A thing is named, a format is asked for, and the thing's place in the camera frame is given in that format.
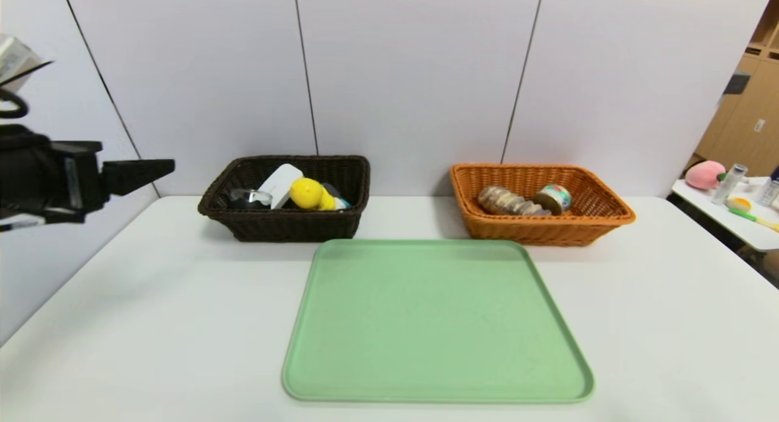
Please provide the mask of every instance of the basket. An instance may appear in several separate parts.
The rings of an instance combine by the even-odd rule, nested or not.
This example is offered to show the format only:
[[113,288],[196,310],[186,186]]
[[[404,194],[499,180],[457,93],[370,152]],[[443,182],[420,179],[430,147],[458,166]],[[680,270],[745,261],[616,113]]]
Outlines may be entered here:
[[[290,163],[303,175],[338,189],[352,206],[344,211],[304,211],[292,200],[275,210],[228,208],[232,189],[257,189],[277,167]],[[370,164],[363,156],[246,156],[231,162],[211,183],[198,212],[224,224],[245,242],[324,242],[351,238],[368,204]]]
[[[526,245],[588,245],[620,225],[631,224],[635,213],[587,169],[561,164],[456,164],[452,185],[465,226],[473,238],[512,239]],[[562,216],[493,216],[477,198],[485,186],[503,186],[526,199],[555,183],[573,197]]]

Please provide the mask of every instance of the tabletop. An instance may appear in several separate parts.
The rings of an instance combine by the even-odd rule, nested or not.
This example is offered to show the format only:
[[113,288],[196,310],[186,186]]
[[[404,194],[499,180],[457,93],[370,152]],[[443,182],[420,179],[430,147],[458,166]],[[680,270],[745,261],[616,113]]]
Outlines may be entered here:
[[[751,201],[752,209],[749,213],[754,216],[761,217],[770,222],[779,222],[779,208],[776,206],[779,202],[774,202],[774,205],[768,206],[768,208],[755,203],[757,194],[759,194],[760,188],[766,180],[768,180],[768,177],[751,177],[749,178],[749,183],[738,183],[734,191],[731,192],[731,197],[742,197]],[[715,205],[711,202],[714,194],[713,189],[701,191],[688,185],[684,180],[676,180],[671,190],[674,194],[685,199],[690,205],[695,206],[711,217],[722,227],[731,231],[749,247],[757,251],[779,250],[779,233],[764,225],[730,213],[725,205]]]
[[[3,420],[776,420],[779,292],[657,198],[528,247],[595,375],[571,405],[305,403],[281,368],[318,244],[242,244],[156,201],[0,348]],[[448,197],[372,197],[358,238],[465,238]]]

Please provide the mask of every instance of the plastic tray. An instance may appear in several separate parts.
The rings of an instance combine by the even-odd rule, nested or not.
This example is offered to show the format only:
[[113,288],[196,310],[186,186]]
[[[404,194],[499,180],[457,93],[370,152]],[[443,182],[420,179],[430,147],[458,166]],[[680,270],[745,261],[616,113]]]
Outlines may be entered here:
[[511,241],[328,241],[287,350],[315,401],[573,403],[593,375]]

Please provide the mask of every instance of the pink peach plush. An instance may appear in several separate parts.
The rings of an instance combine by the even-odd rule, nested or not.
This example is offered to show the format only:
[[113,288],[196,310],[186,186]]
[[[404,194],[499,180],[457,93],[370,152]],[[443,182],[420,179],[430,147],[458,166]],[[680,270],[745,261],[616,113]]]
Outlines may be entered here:
[[704,161],[696,164],[687,170],[684,180],[687,184],[698,189],[713,189],[720,184],[717,175],[726,172],[721,163],[715,161]]

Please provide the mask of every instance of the white wall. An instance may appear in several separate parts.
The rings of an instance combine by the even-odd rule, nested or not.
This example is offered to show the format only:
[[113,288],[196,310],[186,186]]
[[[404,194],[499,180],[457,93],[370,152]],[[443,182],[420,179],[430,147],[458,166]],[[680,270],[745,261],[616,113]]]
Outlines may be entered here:
[[[2,30],[55,64],[36,73],[20,94],[22,120],[52,139],[101,141],[101,159],[137,156],[105,94],[66,0],[2,0]],[[51,225],[0,235],[0,344],[82,264],[156,199],[150,186],[111,201],[85,225]]]
[[542,0],[505,162],[666,195],[768,0]]
[[537,3],[298,0],[320,154],[367,156],[375,195],[498,163]]
[[235,158],[314,155],[295,0],[70,0],[162,195],[205,192]]

